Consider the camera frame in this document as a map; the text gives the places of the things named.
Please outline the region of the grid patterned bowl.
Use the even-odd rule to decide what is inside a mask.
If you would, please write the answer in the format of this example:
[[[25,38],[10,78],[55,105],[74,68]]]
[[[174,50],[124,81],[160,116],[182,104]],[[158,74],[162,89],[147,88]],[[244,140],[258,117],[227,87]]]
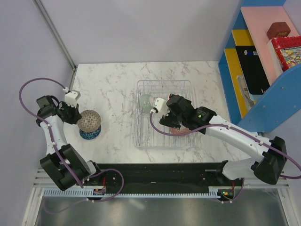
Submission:
[[[77,121],[77,126],[84,132],[94,132],[101,126],[101,117],[94,110],[84,110],[80,113],[81,119]]]

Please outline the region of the green glass bowl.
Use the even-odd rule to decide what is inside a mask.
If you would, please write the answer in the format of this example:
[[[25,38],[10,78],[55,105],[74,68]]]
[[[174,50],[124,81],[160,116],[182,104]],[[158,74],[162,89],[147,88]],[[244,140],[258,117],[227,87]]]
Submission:
[[[154,96],[150,94],[142,94],[140,104],[145,113],[149,114],[153,108]]]

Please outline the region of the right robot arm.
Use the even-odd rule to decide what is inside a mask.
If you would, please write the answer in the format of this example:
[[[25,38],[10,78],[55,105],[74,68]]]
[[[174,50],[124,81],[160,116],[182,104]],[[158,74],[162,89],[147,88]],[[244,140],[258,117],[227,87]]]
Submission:
[[[230,181],[256,177],[275,185],[285,166],[285,141],[280,137],[269,139],[253,134],[234,125],[206,107],[194,108],[190,100],[170,94],[167,100],[156,98],[152,104],[162,115],[161,125],[198,132],[218,138],[246,153],[249,158],[241,161],[223,161],[215,174],[216,182],[227,185]]]

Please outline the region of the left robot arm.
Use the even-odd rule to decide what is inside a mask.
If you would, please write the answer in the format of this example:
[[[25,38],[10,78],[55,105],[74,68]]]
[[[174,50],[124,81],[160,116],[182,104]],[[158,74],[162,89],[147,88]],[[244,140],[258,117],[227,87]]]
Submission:
[[[64,123],[77,124],[82,118],[77,103],[79,97],[79,92],[70,91],[61,102],[54,96],[37,99],[40,109],[36,123],[43,129],[47,142],[47,153],[40,164],[62,191],[85,179],[93,185],[103,181],[103,173],[97,170],[96,163],[84,160],[65,138]]]

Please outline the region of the leaf patterned bowl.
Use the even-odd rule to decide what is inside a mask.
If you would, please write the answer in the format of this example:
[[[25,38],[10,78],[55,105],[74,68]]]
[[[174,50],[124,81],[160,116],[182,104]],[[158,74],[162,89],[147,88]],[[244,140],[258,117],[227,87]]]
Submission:
[[[182,128],[182,129],[169,128],[169,131],[172,134],[183,134],[189,132],[190,130],[188,128]]]

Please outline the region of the blue triangle patterned bowl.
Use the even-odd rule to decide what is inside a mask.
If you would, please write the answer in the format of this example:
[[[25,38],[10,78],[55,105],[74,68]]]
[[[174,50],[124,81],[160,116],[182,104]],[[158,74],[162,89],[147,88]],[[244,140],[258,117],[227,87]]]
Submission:
[[[97,136],[99,136],[100,133],[101,133],[101,126],[99,126],[99,128],[93,132],[85,132],[81,129],[79,130],[80,136],[85,140],[92,140]]]

